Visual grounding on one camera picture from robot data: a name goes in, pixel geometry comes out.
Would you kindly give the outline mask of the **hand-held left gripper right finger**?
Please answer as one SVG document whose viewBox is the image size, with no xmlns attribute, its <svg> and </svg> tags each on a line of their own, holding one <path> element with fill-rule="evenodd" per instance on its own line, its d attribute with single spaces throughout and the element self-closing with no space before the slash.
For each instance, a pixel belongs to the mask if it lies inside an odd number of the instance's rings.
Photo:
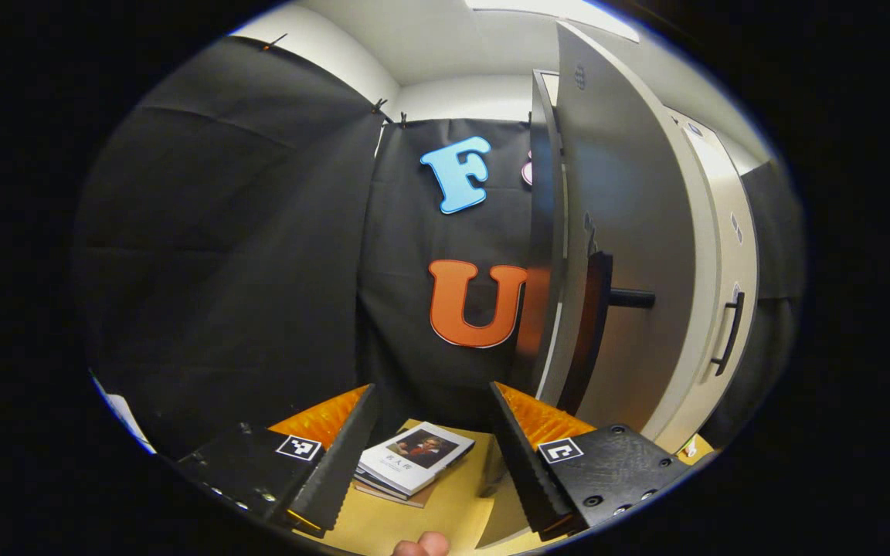
<svg viewBox="0 0 890 556">
<path fill-rule="evenodd" d="M 594 427 L 499 382 L 490 392 L 492 433 L 541 541 L 626 520 L 693 470 L 627 425 Z"/>
</svg>

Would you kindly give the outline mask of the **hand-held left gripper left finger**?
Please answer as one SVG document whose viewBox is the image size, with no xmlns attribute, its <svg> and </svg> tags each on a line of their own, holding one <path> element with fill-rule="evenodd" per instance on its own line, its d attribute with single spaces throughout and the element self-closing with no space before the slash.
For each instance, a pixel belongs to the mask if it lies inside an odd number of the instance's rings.
<svg viewBox="0 0 890 556">
<path fill-rule="evenodd" d="M 323 538 L 379 414 L 375 385 L 367 384 L 275 425 L 238 423 L 174 465 L 258 524 Z"/>
</svg>

